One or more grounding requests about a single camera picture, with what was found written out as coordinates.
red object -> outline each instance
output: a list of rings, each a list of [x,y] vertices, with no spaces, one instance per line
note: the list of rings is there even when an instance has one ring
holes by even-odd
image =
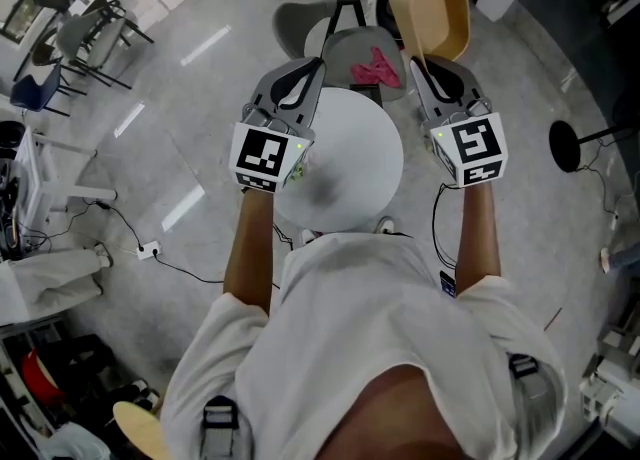
[[[38,365],[38,352],[34,348],[22,358],[22,378],[27,388],[46,407],[55,407],[66,400],[65,394],[52,385]]]
[[[377,85],[383,83],[391,88],[400,88],[402,83],[393,65],[384,56],[380,48],[371,48],[373,62],[370,65],[354,64],[351,66],[351,75],[359,85]]]

white round table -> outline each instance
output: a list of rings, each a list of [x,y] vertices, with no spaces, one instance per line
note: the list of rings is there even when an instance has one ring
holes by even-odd
[[[398,189],[404,154],[387,113],[351,90],[324,88],[304,175],[276,195],[276,211],[313,231],[357,227],[380,213]]]

glossy gray floor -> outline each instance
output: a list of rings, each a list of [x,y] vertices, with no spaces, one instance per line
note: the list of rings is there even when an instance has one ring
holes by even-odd
[[[115,188],[115,206],[143,243],[158,240],[167,262],[221,279],[240,203],[227,169],[232,126],[260,76],[286,60],[271,32],[275,8],[284,1],[314,0],[121,1],[156,41],[149,45],[131,36],[134,45],[120,46],[107,68],[133,91],[76,81],[89,96],[61,98],[72,118],[29,114],[26,120],[55,138],[97,147],[98,157],[85,168],[60,158],[65,177],[83,171],[83,183]],[[311,44],[317,53],[318,43]],[[579,134],[605,123],[579,79],[561,90],[554,70],[570,67],[555,52],[541,55],[547,44],[544,32],[523,39],[513,25],[490,23],[473,11],[472,39],[461,61],[502,114],[507,135],[509,164],[494,185],[504,275],[522,289],[524,305],[541,326],[563,308],[548,333],[565,361],[571,392],[563,433],[548,453],[552,457],[585,427],[577,386],[623,289],[597,264],[599,249],[614,241],[611,216],[602,210],[601,181],[588,172],[562,173],[547,147],[554,120],[570,121]],[[423,144],[418,104],[410,89],[402,101],[385,105],[404,144],[405,167],[384,213],[428,245],[437,275],[431,210],[440,183],[449,180]],[[590,160],[595,146],[583,153]],[[594,167],[609,174],[608,206],[614,196],[630,191],[615,148],[603,149]],[[631,200],[620,205],[621,221],[636,216]],[[450,254],[457,249],[461,204],[462,192],[449,191],[438,210],[438,235]],[[64,230],[71,214],[83,209],[73,200],[67,216],[52,216],[48,230]],[[280,217],[276,221],[297,240],[294,226]],[[202,284],[153,259],[139,261],[131,254],[132,234],[113,212],[94,206],[74,221],[72,231],[56,238],[55,247],[88,245],[93,237],[124,250],[109,246],[115,266],[100,275],[104,296],[75,309],[70,319],[99,334],[132,372],[162,389],[221,286]],[[276,282],[287,250],[275,242]]]

black cable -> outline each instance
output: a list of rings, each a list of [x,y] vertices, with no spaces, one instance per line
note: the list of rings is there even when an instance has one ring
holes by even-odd
[[[122,213],[120,213],[120,211],[118,211],[113,206],[110,206],[109,204],[105,204],[104,202],[96,201],[96,205],[101,209],[111,210],[111,211],[115,211],[116,213],[118,213],[118,215],[120,215],[120,218],[122,218],[122,221],[125,223],[125,225],[131,230],[133,235],[136,237],[136,241],[138,242],[138,249],[142,250],[142,243],[140,242],[140,238],[138,238],[138,235],[136,234],[136,231],[133,229],[133,227],[131,227],[129,222],[127,222],[127,219],[122,215]]]
[[[0,210],[2,211],[3,214],[5,214],[6,216],[8,216],[9,218],[11,218],[13,220],[13,215],[11,213],[8,213],[7,211],[5,211],[4,209]],[[35,232],[37,234],[40,234],[40,236],[33,236],[32,234],[22,234],[23,237],[27,237],[27,238],[38,238],[39,240],[42,240],[40,243],[38,243],[37,245],[31,245],[31,250],[29,250],[29,253],[31,252],[35,252],[36,250],[38,250],[42,245],[44,245],[47,241],[50,243],[49,246],[49,251],[51,251],[51,248],[53,247],[53,243],[51,242],[51,240],[49,239],[49,236],[47,236],[46,233],[42,232],[42,231],[38,231],[37,229],[30,229],[29,227],[27,227],[26,225],[24,225],[22,222],[20,222],[20,220],[16,220],[16,222],[18,222],[18,225],[22,228],[22,229],[26,229],[29,232]]]
[[[177,266],[173,266],[172,264],[165,263],[164,261],[160,261],[160,259],[158,259],[157,250],[155,250],[155,249],[153,250],[153,257],[160,264],[168,266],[169,268],[173,268],[174,270],[178,270],[179,272],[186,273],[187,275],[191,275],[194,279],[198,279],[200,282],[204,282],[205,284],[222,284],[224,282],[224,280],[205,280],[205,279],[201,279],[200,277],[198,277],[197,275],[194,275],[190,271],[184,270],[183,268],[178,268]]]
[[[275,222],[272,225],[273,225],[273,230],[276,231],[276,234],[278,235],[278,239],[280,240],[280,242],[288,244],[291,251],[293,251],[293,240],[289,238],[289,236],[287,236],[285,233],[283,233],[280,227],[278,227]]]
[[[78,213],[77,215],[73,215],[73,216],[71,217],[71,220],[69,221],[69,227],[67,227],[67,229],[66,229],[65,231],[63,231],[63,232],[59,232],[59,233],[57,233],[57,234],[51,234],[51,235],[49,235],[49,239],[51,239],[51,238],[56,238],[56,237],[58,237],[58,236],[62,236],[63,234],[67,234],[67,233],[71,230],[71,226],[73,225],[73,221],[74,221],[76,218],[78,218],[79,216],[86,215],[86,214],[87,214],[87,211],[89,211],[89,208],[90,208],[91,206],[95,206],[95,205],[97,205],[97,204],[98,204],[98,201],[97,201],[97,200],[94,200],[93,202],[89,202],[89,204],[87,204],[87,207],[86,207],[86,208],[84,208],[84,211],[82,211],[81,213]]]
[[[47,234],[45,234],[44,232],[41,231],[34,231],[37,232],[39,234],[42,234],[44,236],[44,238],[42,237],[38,237],[35,236],[39,239],[42,239],[42,241],[36,245],[32,251],[37,250],[38,248],[40,248],[42,245],[44,245],[47,241],[49,241],[50,243],[50,247],[49,247],[49,252],[51,252],[51,249],[53,248],[53,242],[51,241],[51,238],[55,238],[57,236],[62,236],[63,234],[67,234],[70,230],[71,230],[71,225],[73,224],[73,221],[79,217],[82,216],[84,214],[87,213],[87,211],[89,211],[89,208],[91,206],[98,206],[100,209],[104,209],[106,211],[115,211],[120,218],[122,218],[122,221],[125,223],[125,225],[129,228],[129,230],[133,233],[133,235],[136,238],[136,241],[138,242],[138,249],[142,250],[142,242],[140,241],[140,238],[138,237],[138,234],[136,233],[135,229],[131,226],[131,224],[129,222],[127,222],[127,219],[124,217],[124,215],[118,211],[116,208],[114,208],[113,206],[106,204],[105,202],[101,202],[98,200],[94,200],[92,202],[87,202],[84,198],[82,199],[82,201],[87,205],[87,207],[84,209],[84,211],[73,215],[71,217],[71,220],[69,221],[69,227],[67,227],[67,229],[63,232],[57,233],[57,234],[52,234],[51,236],[48,236]],[[273,224],[273,229],[276,231],[276,233],[278,234],[278,239],[282,242],[282,243],[287,243],[289,245],[289,247],[291,248],[291,250],[293,250],[293,240],[291,238],[289,238],[286,234],[284,234],[280,228],[274,223]],[[193,277],[194,279],[199,280],[200,282],[203,282],[205,284],[223,284],[224,280],[206,280],[206,279],[201,279],[200,277],[198,277],[197,275],[191,273],[188,270],[185,270],[183,268],[179,268],[177,266],[173,266],[172,264],[169,263],[165,263],[164,261],[160,261],[160,259],[158,259],[158,254],[157,252],[154,250],[153,251],[153,257],[155,258],[156,261],[158,261],[158,263],[163,264],[164,266],[167,266],[169,268],[173,268],[174,270],[177,270],[179,272],[185,273],[187,275],[191,275],[191,277]],[[277,284],[275,284],[274,282],[271,283],[273,286],[275,286],[276,288],[280,289],[280,286],[278,286]]]
[[[594,162],[598,159],[598,157],[600,156],[600,151],[602,150],[603,147],[609,147],[610,145],[613,144],[617,144],[618,142],[622,142],[624,140],[627,140],[628,138],[631,138],[632,136],[636,136],[637,135],[637,131],[634,130],[631,133],[629,133],[627,136],[620,138],[618,140],[612,140],[611,142],[607,142],[604,143],[602,141],[602,139],[598,138],[598,149],[596,150],[596,155],[593,157],[593,159],[591,160],[590,163],[588,163],[587,165],[583,165],[582,167],[577,168],[575,171],[576,172],[581,172],[583,170],[588,170],[589,172],[595,172],[596,174],[598,174],[598,177],[600,177],[600,181],[602,181],[602,189],[604,192],[604,195],[602,197],[602,209],[605,213],[609,213],[610,215],[615,216],[616,218],[618,217],[618,214],[615,212],[614,210],[611,209],[607,209],[607,183],[604,180],[604,176],[600,173],[599,170],[595,169],[595,168],[591,168],[591,166],[594,164]]]
[[[438,259],[446,268],[449,268],[450,270],[455,271],[456,262],[453,260],[453,258],[449,254],[445,252],[444,248],[442,248],[442,246],[439,245],[440,242],[438,241],[438,236],[436,235],[436,210],[438,209],[438,202],[440,201],[440,197],[447,189],[459,190],[457,186],[449,186],[444,183],[440,185],[440,188],[438,189],[438,195],[436,196],[436,200],[433,203],[433,213],[431,216],[431,235],[433,236],[433,246],[436,250],[436,255],[438,256]]]
[[[613,215],[617,218],[618,214],[615,212],[615,210],[607,209],[607,183],[605,182],[603,175],[595,168],[591,168],[587,165],[585,165],[584,167],[580,167],[578,170],[576,170],[576,172],[580,172],[582,170],[588,170],[589,172],[595,172],[596,174],[598,174],[598,176],[600,177],[600,181],[602,181],[602,189],[604,190],[604,195],[602,196],[602,209],[606,213],[609,213],[610,215]]]

chair leg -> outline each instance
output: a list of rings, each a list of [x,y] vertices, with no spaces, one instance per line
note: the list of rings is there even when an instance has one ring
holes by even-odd
[[[74,74],[78,74],[80,76],[86,76],[87,73],[85,73],[84,71],[79,71],[78,69],[74,69],[73,67],[69,67],[68,65],[62,65],[61,66],[65,71],[69,71],[72,72]]]
[[[62,115],[64,117],[71,117],[68,113],[61,112],[60,110],[56,110],[55,108],[49,108],[48,106],[44,107],[45,110],[53,113],[57,113],[58,115]]]
[[[86,96],[87,93],[83,92],[82,90],[78,90],[72,87],[68,87],[66,85],[60,85],[58,88],[61,88],[62,90],[66,90],[67,92],[73,92],[74,94],[80,94],[81,96]]]
[[[98,80],[100,83],[102,83],[103,85],[106,85],[107,87],[111,86],[111,83],[109,83],[108,81],[103,80],[102,78],[98,78],[98,76],[96,76],[95,74],[93,74],[93,72],[91,71],[90,67],[84,63],[80,58],[76,58],[73,61],[73,64],[76,65],[79,69],[85,71],[85,76],[89,75],[91,76],[94,80]]]
[[[149,44],[153,44],[155,42],[151,37],[148,37],[147,35],[142,33],[140,28],[138,28],[138,25],[136,23],[134,23],[133,21],[130,21],[129,19],[125,19],[124,24],[126,24],[134,32],[136,32],[138,35],[140,35],[140,37],[142,37],[144,40],[146,40]]]
[[[127,90],[133,90],[133,88],[127,85],[126,83],[122,83],[120,80],[117,80],[113,76],[109,76],[108,74],[105,74],[103,72],[100,72],[98,69],[89,68],[89,72],[96,73],[98,76],[102,76],[103,78],[109,81],[112,81],[113,83],[117,83],[118,85],[126,88]]]
[[[93,72],[91,71],[87,71],[87,74],[89,76],[91,76],[94,80],[98,80],[100,83],[102,83],[103,85],[106,85],[107,87],[111,87],[111,83],[109,83],[108,81],[103,80],[102,78],[98,78],[95,74],[93,74]]]

